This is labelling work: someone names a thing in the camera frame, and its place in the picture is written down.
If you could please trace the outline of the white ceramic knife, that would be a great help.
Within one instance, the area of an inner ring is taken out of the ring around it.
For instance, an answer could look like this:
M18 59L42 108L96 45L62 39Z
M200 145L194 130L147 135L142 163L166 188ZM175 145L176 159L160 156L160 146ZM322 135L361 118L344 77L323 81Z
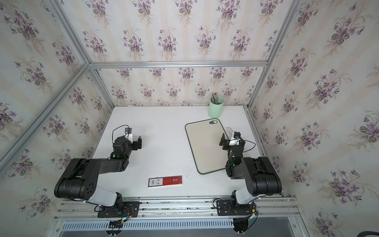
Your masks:
M230 128L230 127L226 127L226 130L228 132L229 138L232 138L233 134L234 134L234 130L232 128Z

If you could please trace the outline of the beige green-rimmed cutting board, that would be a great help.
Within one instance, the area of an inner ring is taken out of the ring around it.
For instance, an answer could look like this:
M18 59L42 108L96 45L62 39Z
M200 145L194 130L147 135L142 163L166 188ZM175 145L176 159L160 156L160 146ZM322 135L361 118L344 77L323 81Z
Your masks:
M226 139L228 136L217 118L188 123L185 131L199 174L206 175L225 169L228 155L219 144L223 135Z

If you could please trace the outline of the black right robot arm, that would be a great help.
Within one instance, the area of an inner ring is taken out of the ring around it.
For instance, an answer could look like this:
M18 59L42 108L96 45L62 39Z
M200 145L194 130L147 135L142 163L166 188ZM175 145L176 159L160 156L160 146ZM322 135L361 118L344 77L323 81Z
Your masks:
M245 186L231 194L232 205L247 205L264 196L282 192L281 180L269 158L247 157L244 150L247 141L240 132L234 132L231 139L222 135L219 145L227 151L226 173L230 179L245 181Z

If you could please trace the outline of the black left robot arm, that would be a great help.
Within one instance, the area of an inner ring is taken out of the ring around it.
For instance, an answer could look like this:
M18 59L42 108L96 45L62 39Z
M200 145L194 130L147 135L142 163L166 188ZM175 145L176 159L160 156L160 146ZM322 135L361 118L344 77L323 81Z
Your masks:
M107 159L72 159L54 188L55 197L104 207L121 206L122 195L99 186L99 175L125 171L131 152L141 148L141 137L130 141L121 136L114 141L113 152Z

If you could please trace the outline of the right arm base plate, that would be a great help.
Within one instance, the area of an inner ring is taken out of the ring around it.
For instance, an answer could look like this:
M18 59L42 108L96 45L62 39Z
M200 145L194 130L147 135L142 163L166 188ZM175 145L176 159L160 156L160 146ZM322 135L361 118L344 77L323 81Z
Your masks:
M235 200L216 198L212 201L218 216L248 216L253 213L256 204L238 204Z

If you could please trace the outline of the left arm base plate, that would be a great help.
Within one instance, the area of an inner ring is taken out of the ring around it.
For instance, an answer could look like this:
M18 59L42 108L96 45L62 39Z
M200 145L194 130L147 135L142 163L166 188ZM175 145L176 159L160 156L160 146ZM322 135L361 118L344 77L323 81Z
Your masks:
M98 218L121 218L121 217L137 217L140 207L139 201L127 201L121 205L112 207L100 206Z

